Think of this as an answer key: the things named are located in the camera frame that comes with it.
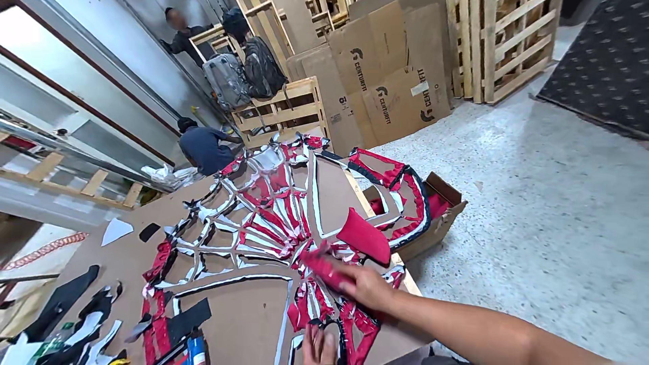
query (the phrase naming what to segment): cardboard box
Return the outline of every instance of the cardboard box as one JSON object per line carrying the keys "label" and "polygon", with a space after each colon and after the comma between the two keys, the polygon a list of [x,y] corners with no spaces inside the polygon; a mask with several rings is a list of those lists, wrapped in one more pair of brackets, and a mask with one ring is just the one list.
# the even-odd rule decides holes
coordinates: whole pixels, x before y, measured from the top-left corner
{"label": "cardboard box", "polygon": [[393,1],[331,33],[329,44],[365,148],[450,114],[441,35],[427,23],[435,17],[436,4],[404,15]]}
{"label": "cardboard box", "polygon": [[[354,147],[363,148],[363,135],[356,123],[351,101],[345,93],[329,45],[289,57],[287,65],[289,72],[299,79],[310,76],[318,78],[334,152],[347,156]],[[360,110],[364,111],[362,101],[360,106]]]}
{"label": "cardboard box", "polygon": [[[349,5],[349,20],[354,21],[360,19],[363,16],[370,14],[371,12],[380,9],[381,7],[389,4],[393,0],[360,0]],[[452,27],[456,25],[454,23],[448,22],[447,14],[447,4],[446,0],[398,0],[401,5],[401,9],[404,13],[404,16],[407,16],[410,13],[418,13],[419,9],[422,9],[430,4],[437,4],[438,13],[435,16],[428,16],[424,21],[423,25],[430,28],[431,24],[438,24],[436,31],[441,35],[441,49],[443,51],[443,63],[444,63],[444,74],[445,74],[445,85],[447,89],[448,102],[451,104],[453,98],[452,93],[452,73],[453,69],[458,68],[459,64],[458,59],[455,55],[458,53],[458,42],[457,42],[457,32],[452,31]]]}
{"label": "cardboard box", "polygon": [[[450,208],[447,209],[441,217],[433,219],[430,222],[428,230],[420,237],[404,247],[397,249],[397,253],[399,253],[402,260],[409,260],[416,257],[427,249],[441,243],[447,235],[448,230],[453,225],[455,218],[457,218],[458,214],[462,213],[464,207],[469,203],[468,201],[462,201],[462,194],[455,190],[455,188],[449,185],[446,181],[442,180],[442,178],[437,176],[434,172],[428,174],[428,178],[426,178],[424,185],[428,196],[440,194],[450,203]],[[364,190],[363,194],[368,201],[380,197],[378,195],[378,190],[373,188]]]}

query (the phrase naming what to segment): person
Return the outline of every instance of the person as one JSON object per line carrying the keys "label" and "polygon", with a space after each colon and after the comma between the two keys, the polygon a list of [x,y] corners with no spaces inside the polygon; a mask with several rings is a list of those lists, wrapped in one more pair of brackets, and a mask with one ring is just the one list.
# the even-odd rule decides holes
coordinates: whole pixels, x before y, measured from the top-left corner
{"label": "person", "polygon": [[182,117],[178,120],[180,136],[180,150],[192,166],[199,169],[203,175],[213,175],[234,161],[234,154],[226,145],[219,145],[219,141],[228,141],[240,144],[240,137],[229,136],[211,127],[199,127],[198,123],[190,118]]}
{"label": "person", "polygon": [[[187,52],[191,59],[196,62],[196,66],[201,68],[203,65],[202,58],[199,53],[196,52],[196,48],[191,44],[190,38],[211,29],[213,25],[210,24],[207,27],[201,27],[200,25],[189,27],[187,19],[175,8],[166,8],[164,15],[167,23],[178,32],[176,33],[176,36],[173,37],[171,44],[164,40],[160,40],[162,47],[164,47],[168,53],[174,55],[177,55],[180,52]],[[214,50],[208,43],[199,44],[197,47],[205,59],[210,59],[210,57],[214,55]]]}
{"label": "person", "polygon": [[[369,309],[384,312],[421,328],[473,364],[479,365],[601,365],[609,359],[574,345],[509,314],[473,305],[418,297],[392,289],[371,268],[337,264],[354,280],[340,290]],[[302,343],[304,365],[336,363],[334,336],[307,327]],[[455,364],[453,362],[431,362]]]}

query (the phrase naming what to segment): concrete floor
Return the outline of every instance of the concrete floor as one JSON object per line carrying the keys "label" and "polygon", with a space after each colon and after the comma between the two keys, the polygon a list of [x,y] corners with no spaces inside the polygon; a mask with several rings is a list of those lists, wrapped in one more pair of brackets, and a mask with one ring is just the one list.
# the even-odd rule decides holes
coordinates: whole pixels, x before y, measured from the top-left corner
{"label": "concrete floor", "polygon": [[[560,58],[580,27],[560,28]],[[462,103],[373,151],[435,171],[469,205],[407,262],[428,297],[530,321],[611,359],[649,356],[649,151],[533,101],[551,69],[496,107]]]}

